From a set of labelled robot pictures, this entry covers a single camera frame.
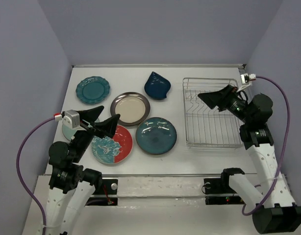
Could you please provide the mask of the red and blue floral plate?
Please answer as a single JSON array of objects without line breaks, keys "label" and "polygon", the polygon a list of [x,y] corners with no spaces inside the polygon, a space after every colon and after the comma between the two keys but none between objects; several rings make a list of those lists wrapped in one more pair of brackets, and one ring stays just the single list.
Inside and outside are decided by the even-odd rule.
[{"label": "red and blue floral plate", "polygon": [[118,164],[125,160],[133,149],[133,138],[130,132],[118,125],[113,138],[94,137],[91,150],[95,159],[105,165]]}]

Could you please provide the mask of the teal scalloped plate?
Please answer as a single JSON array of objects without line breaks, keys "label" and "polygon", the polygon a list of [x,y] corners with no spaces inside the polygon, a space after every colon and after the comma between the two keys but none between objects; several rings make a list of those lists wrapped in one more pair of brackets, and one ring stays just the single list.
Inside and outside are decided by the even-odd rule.
[{"label": "teal scalloped plate", "polygon": [[109,82],[100,76],[91,76],[78,83],[75,93],[84,104],[94,105],[104,101],[110,93]]}]

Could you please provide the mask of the light mint glass plate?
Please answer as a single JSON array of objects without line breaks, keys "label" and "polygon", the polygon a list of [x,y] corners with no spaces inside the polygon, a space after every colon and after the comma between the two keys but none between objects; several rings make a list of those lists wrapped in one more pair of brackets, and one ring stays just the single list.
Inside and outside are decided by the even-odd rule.
[{"label": "light mint glass plate", "polygon": [[74,136],[76,132],[77,130],[71,129],[68,126],[62,124],[62,133],[67,140],[70,141],[72,139],[72,136]]}]

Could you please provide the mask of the dark teal round plate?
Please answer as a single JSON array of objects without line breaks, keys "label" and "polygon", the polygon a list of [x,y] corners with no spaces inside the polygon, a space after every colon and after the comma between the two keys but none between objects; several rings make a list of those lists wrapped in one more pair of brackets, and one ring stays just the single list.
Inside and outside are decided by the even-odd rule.
[{"label": "dark teal round plate", "polygon": [[151,117],[139,124],[135,139],[144,152],[162,155],[173,149],[177,141],[177,131],[165,118]]}]

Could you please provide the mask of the dark blue teardrop dish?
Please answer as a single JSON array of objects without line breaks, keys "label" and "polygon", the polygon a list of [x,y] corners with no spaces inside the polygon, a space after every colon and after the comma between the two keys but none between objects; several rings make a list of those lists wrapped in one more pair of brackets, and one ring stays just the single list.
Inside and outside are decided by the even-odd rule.
[{"label": "dark blue teardrop dish", "polygon": [[156,100],[164,100],[167,98],[167,94],[171,89],[171,83],[169,80],[152,71],[148,80],[144,85],[145,93]]}]

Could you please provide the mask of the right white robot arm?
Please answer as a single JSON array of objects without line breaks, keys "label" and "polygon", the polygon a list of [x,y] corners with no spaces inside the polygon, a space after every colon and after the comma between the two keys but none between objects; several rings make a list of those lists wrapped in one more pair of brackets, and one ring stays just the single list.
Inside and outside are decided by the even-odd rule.
[{"label": "right white robot arm", "polygon": [[281,174],[281,160],[275,156],[274,140],[267,125],[273,114],[273,101],[265,94],[257,94],[248,101],[240,93],[236,87],[227,85],[216,92],[198,94],[210,109],[229,111],[243,122],[240,138],[260,185],[253,186],[242,169],[227,168],[221,173],[219,186],[240,196],[245,203],[242,214],[252,216],[259,234],[294,232],[301,225],[301,206],[289,192]]}]

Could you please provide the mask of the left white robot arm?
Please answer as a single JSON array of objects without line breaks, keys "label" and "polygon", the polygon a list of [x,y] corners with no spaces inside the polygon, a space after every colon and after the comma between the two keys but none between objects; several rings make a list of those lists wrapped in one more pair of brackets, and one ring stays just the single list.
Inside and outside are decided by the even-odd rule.
[{"label": "left white robot arm", "polygon": [[53,119],[76,130],[69,142],[56,141],[49,147],[52,174],[49,193],[39,235],[67,235],[75,223],[77,213],[90,195],[102,188],[102,173],[79,165],[94,137],[114,137],[119,114],[97,123],[103,106],[89,110],[68,110],[55,114]]}]

